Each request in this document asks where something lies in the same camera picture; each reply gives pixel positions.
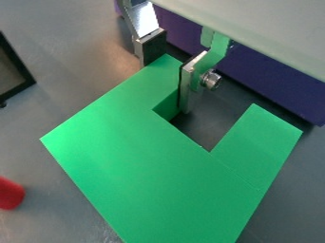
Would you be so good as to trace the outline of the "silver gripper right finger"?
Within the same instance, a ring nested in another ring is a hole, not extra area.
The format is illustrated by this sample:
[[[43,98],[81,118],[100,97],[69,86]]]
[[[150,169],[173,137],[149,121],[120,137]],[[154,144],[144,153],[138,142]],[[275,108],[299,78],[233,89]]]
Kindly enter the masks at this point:
[[[229,38],[207,27],[201,28],[200,44],[203,50],[180,66],[179,71],[179,101],[183,113],[188,113],[196,104],[203,89],[215,90],[220,84],[220,76],[212,71],[216,63],[227,53]]]

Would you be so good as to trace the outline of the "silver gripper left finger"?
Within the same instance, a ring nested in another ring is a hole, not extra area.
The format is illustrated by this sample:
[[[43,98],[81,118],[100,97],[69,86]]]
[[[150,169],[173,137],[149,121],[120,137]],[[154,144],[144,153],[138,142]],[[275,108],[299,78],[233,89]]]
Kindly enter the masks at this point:
[[[165,53],[165,30],[159,26],[148,0],[117,0],[117,6],[132,34],[140,66],[146,66]]]

